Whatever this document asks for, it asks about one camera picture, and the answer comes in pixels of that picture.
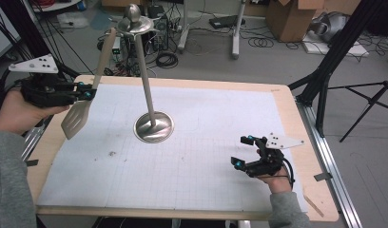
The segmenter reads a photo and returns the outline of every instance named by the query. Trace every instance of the white plastic fin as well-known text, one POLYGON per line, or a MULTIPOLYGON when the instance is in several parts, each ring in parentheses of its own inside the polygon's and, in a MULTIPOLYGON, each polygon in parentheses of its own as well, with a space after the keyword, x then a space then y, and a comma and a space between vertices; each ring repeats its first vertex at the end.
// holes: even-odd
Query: white plastic fin
POLYGON ((27 60, 19 64, 12 64, 10 71, 30 72, 30 73, 58 73, 58 67, 55 65, 54 58, 51 54, 27 60))
POLYGON ((289 147, 294 147, 294 146, 303 145, 303 144, 304 144, 303 140, 297 140, 297 139, 289 138, 287 136, 276 135, 274 133, 271 133, 268 136, 268 141, 265 144, 265 146, 270 149, 286 149, 289 147))

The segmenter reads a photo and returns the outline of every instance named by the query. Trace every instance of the floor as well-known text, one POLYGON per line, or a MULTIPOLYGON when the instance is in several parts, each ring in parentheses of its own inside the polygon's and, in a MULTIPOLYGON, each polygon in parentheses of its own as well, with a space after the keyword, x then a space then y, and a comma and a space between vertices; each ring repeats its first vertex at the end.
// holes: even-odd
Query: floor
MULTIPOLYGON (((88 19, 86 28, 62 29, 62 36, 72 45, 88 68, 96 68, 99 56, 97 39, 106 29, 116 24, 107 18, 121 18, 120 12, 108 11, 94 6, 82 12, 88 19)), ((204 14, 193 26, 211 29, 207 20, 211 15, 204 14)), ((264 27, 262 18, 246 18, 244 29, 264 27)), ((271 37, 267 28, 249 30, 265 33, 271 37)), ((183 54, 177 52, 179 64, 170 69, 154 67, 149 77, 190 79, 207 81, 227 81, 243 83, 262 83, 289 85, 312 73, 320 64, 323 56, 307 54, 301 44, 279 43, 273 38, 257 40, 266 47, 252 47, 254 40, 241 39, 240 57, 231 58, 231 33, 211 33, 204 30, 191 30, 183 54)), ((243 32, 244 37, 261 37, 243 32)), ((88 74, 81 63, 58 33, 53 34, 68 67, 88 74)), ((367 58, 346 57, 334 72, 330 86, 346 86, 388 81, 388 51, 376 51, 374 37, 360 42, 369 50, 367 58)), ((0 60, 0 76, 11 60, 0 60)), ((11 74, 9 82, 22 74, 11 74)), ((358 91, 373 96, 382 86, 364 86, 358 91)), ((303 87, 293 90, 299 95, 303 87)), ((381 97, 388 104, 388 91, 381 97)), ((313 103, 316 107, 318 98, 313 103)), ((344 142, 340 138, 351 127, 366 107, 367 101, 346 89, 328 91, 324 134, 331 152, 339 167, 346 189, 356 207, 363 227, 388 227, 388 109, 375 105, 351 132, 344 142)), ((96 218, 87 217, 41 217, 47 227, 91 227, 96 218)), ((252 227, 265 227, 265 222, 253 221, 252 227)), ((335 223, 314 223, 314 227, 346 227, 342 219, 335 223)))

